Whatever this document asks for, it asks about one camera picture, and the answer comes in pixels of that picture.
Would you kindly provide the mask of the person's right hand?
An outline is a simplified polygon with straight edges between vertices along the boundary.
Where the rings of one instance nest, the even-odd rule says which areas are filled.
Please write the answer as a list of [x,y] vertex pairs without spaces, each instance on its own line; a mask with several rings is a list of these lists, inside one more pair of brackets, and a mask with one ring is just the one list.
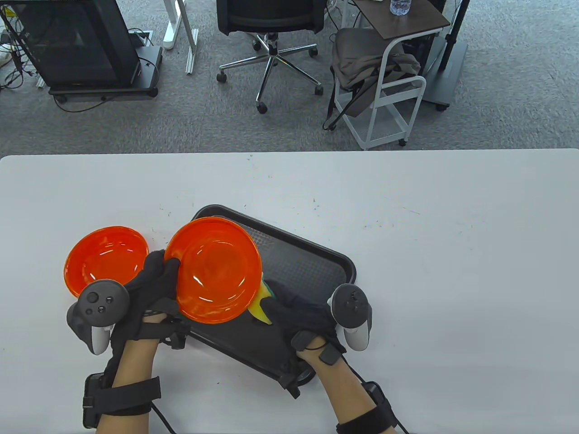
[[337,323],[327,304],[312,302],[278,281],[267,279],[265,283],[273,296],[263,298],[260,306],[265,316],[280,330],[289,348],[298,333],[308,331],[323,338],[341,354],[346,352],[337,337]]

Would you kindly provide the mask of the person's left hand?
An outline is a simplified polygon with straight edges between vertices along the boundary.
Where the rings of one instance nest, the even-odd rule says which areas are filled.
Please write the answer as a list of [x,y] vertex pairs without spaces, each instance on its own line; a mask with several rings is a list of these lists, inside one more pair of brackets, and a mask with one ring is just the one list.
[[130,340],[165,341],[173,333],[172,326],[145,325],[145,313],[157,301],[167,298],[176,300],[176,283],[180,261],[165,260],[165,251],[157,250],[145,259],[142,271],[126,286],[129,306],[123,318],[116,322],[110,338],[114,359],[120,359],[125,344]]

